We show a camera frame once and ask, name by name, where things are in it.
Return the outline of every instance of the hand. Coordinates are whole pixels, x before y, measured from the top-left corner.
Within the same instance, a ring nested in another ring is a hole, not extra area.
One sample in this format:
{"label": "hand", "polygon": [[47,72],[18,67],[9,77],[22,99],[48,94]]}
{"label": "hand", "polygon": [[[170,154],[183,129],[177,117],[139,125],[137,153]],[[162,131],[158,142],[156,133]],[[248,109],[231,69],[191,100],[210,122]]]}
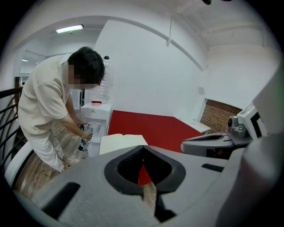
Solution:
{"label": "hand", "polygon": [[92,136],[93,136],[93,133],[88,132],[88,131],[82,131],[82,136],[81,136],[82,139],[91,140]]}
{"label": "hand", "polygon": [[76,123],[76,125],[86,125],[86,124],[88,124],[88,123],[82,122],[82,121],[81,121],[80,119],[78,119],[78,118],[73,119],[73,121]]}

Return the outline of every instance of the red floor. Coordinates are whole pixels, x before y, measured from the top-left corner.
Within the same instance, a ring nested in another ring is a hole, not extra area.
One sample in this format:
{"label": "red floor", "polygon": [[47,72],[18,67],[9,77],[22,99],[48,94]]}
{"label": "red floor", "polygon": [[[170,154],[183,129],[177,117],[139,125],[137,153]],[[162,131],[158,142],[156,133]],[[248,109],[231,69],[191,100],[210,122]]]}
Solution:
{"label": "red floor", "polygon": [[[110,120],[108,135],[113,134],[142,135],[148,145],[180,153],[183,140],[202,135],[174,117],[117,110],[113,111]],[[143,166],[139,174],[139,184],[145,185],[149,182],[151,179]]]}

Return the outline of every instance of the open notebook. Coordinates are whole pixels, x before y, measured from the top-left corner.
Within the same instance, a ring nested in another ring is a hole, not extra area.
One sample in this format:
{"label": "open notebook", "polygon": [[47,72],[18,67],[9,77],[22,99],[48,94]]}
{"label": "open notebook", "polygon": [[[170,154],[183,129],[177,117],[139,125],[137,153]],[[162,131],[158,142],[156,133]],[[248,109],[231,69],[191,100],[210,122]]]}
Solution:
{"label": "open notebook", "polygon": [[114,134],[102,137],[99,154],[109,153],[118,149],[133,147],[138,145],[148,145],[142,135],[122,135]]}

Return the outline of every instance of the man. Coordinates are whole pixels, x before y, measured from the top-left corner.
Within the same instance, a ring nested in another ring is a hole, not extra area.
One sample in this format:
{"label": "man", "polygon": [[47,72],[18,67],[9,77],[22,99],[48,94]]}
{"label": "man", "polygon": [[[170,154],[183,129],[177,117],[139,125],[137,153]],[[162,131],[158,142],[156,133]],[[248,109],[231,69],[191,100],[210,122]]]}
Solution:
{"label": "man", "polygon": [[70,89],[96,86],[104,71],[101,56],[89,47],[82,47],[73,54],[41,62],[23,87],[18,110],[21,129],[40,159],[60,172],[69,161],[52,132],[53,120],[59,120],[82,139],[90,140],[92,133],[77,126],[84,123],[75,115]]}

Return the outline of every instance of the ceiling light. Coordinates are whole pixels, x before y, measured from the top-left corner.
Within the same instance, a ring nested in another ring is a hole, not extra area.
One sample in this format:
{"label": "ceiling light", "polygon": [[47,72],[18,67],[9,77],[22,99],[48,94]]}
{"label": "ceiling light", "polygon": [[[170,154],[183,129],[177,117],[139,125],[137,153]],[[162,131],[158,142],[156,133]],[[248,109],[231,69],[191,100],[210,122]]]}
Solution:
{"label": "ceiling light", "polygon": [[71,27],[64,27],[61,29],[56,30],[57,33],[62,33],[62,32],[66,32],[66,31],[74,31],[74,30],[80,30],[83,29],[83,25],[75,25],[75,26],[71,26]]}

